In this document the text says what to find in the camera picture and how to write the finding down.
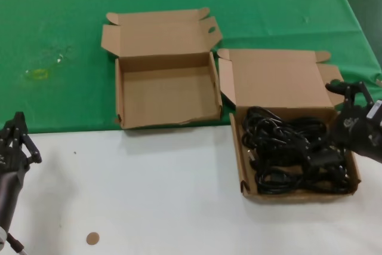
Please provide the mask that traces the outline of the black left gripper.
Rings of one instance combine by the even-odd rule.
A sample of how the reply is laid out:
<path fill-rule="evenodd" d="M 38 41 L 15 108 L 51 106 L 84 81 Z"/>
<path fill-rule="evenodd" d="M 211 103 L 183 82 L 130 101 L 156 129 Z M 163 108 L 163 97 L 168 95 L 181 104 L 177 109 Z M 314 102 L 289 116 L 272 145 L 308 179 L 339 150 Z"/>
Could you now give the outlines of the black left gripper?
<path fill-rule="evenodd" d="M 30 157 L 22 151 L 25 146 Z M 41 154 L 28 135 L 23 112 L 16 112 L 1 129 L 1 228 L 9 231 L 29 164 L 42 162 Z"/>

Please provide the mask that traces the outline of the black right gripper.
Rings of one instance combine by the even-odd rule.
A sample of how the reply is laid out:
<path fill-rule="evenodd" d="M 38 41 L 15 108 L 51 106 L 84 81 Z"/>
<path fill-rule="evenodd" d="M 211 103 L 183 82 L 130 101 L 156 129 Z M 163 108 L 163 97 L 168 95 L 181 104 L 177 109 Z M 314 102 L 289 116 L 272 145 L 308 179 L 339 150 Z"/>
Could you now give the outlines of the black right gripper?
<path fill-rule="evenodd" d="M 325 84 L 333 106 L 343 104 L 332 123 L 332 140 L 342 148 L 381 162 L 381 104 L 374 104 L 364 82 L 329 82 Z M 355 105 L 361 93 L 366 106 Z"/>

